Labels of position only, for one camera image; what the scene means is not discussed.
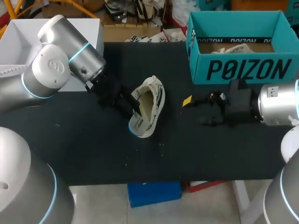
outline shoe box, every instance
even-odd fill
[[[230,2],[229,0],[195,0],[196,5],[201,11],[213,11],[217,7],[223,6],[225,3]]]
[[[246,43],[254,53],[211,54]],[[299,40],[281,11],[191,12],[186,49],[194,84],[292,81]]]
[[[299,0],[290,0],[285,16],[291,26],[299,24]]]

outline black table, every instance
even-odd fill
[[[127,120],[86,92],[61,92],[0,117],[67,184],[270,179],[283,167],[289,127],[200,126],[199,117],[216,108],[181,108],[191,94],[227,89],[193,85],[185,43],[106,43],[104,57],[128,87],[152,75],[163,82],[165,105],[150,138],[135,137]]]

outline yellow label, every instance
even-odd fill
[[[192,99],[192,95],[189,96],[188,98],[186,98],[186,99],[183,101],[183,106],[182,106],[182,107],[184,107],[184,106],[188,105],[189,103],[191,103],[191,99]]]

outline sneaker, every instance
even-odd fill
[[[228,54],[228,53],[254,53],[247,44],[239,44],[232,48],[225,50],[225,48],[221,48],[218,51],[212,52],[212,54]]]
[[[132,92],[132,96],[140,102],[142,116],[134,113],[129,121],[129,130],[139,138],[147,138],[153,134],[164,106],[163,84],[156,76],[149,77]]]

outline shoe insole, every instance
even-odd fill
[[[154,105],[153,93],[151,91],[147,91],[146,93],[142,94],[138,100],[144,113],[142,116],[150,121],[151,111]]]
[[[137,136],[142,136],[150,126],[151,110],[154,105],[154,97],[151,91],[144,93],[140,98],[140,110],[142,117],[138,113],[134,113],[129,121],[131,132]]]

